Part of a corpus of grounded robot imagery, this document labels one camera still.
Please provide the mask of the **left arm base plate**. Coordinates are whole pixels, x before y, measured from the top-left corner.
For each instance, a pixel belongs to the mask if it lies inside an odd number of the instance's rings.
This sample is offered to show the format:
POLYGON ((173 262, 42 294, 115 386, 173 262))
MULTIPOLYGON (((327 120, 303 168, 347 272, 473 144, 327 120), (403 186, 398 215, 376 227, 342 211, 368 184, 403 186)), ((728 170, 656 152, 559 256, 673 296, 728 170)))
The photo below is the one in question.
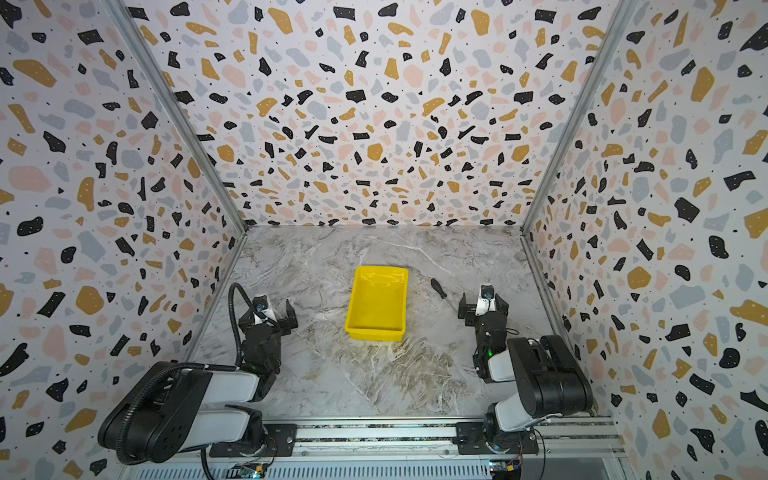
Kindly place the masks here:
POLYGON ((213 458, 290 457, 297 436, 296 424, 265 424, 255 438, 213 444, 208 454, 213 458))

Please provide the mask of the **black handled screwdriver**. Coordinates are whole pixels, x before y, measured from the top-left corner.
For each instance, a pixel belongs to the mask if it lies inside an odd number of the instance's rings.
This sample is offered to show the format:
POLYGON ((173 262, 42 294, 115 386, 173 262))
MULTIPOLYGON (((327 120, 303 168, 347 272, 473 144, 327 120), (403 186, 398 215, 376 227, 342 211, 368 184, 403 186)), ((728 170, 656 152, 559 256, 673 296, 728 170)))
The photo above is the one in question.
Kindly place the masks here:
POLYGON ((444 290, 441 283, 437 279, 430 278, 429 285, 445 305, 447 305, 453 312, 457 311, 456 300, 448 295, 448 293, 444 290))

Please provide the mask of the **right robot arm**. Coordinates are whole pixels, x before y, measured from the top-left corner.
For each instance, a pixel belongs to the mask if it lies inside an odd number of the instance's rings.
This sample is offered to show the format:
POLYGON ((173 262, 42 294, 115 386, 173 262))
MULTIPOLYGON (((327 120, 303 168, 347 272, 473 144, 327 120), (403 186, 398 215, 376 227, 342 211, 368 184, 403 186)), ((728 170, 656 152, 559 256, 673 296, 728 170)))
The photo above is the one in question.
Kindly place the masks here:
POLYGON ((516 392, 489 406, 478 433, 464 435, 493 452, 523 445, 523 433, 544 420, 585 413, 593 392, 586 375, 559 335, 522 337, 508 326, 509 304, 483 285, 474 303, 462 297, 457 317, 474 330, 472 355, 487 384, 513 383, 516 392))

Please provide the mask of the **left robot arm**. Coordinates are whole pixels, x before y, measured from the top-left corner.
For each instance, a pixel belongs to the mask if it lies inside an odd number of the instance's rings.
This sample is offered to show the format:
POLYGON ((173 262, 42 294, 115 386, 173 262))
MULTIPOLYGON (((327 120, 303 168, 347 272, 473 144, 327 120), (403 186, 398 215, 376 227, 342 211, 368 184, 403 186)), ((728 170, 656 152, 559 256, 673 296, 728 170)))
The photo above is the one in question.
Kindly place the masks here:
POLYGON ((156 363, 103 421, 99 445, 125 465, 162 463, 202 448, 241 456, 274 453, 278 443, 253 405, 277 380, 282 339, 298 327, 293 306, 285 311, 278 317, 266 297, 254 298, 233 321, 233 365, 156 363))

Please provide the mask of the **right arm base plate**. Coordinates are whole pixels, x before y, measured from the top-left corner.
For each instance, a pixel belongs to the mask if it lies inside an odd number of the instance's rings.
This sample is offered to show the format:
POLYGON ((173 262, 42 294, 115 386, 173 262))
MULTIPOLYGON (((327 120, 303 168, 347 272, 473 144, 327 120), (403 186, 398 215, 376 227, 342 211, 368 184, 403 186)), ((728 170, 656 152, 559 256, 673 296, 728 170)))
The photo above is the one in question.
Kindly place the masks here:
POLYGON ((455 429, 452 443, 458 447, 460 455, 517 456, 539 452, 535 434, 526 430, 503 432, 483 422, 459 422, 455 429))

